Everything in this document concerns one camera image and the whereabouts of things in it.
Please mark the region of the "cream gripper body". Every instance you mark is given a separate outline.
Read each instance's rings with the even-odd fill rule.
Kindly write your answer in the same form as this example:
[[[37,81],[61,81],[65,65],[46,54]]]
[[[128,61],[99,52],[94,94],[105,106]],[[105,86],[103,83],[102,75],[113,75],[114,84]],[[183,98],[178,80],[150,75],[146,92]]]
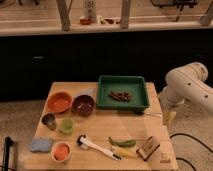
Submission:
[[[176,112],[172,109],[173,104],[163,97],[160,97],[159,101],[163,113],[163,124],[169,125],[176,116]]]

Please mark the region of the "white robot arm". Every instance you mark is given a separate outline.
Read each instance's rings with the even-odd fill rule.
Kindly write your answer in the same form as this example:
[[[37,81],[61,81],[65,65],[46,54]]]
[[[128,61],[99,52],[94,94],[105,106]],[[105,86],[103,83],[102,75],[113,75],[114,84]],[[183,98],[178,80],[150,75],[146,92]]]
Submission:
[[[176,116],[174,108],[186,99],[213,115],[213,88],[205,84],[207,78],[208,70],[200,62],[174,68],[166,74],[166,86],[158,94],[164,125],[172,122]]]

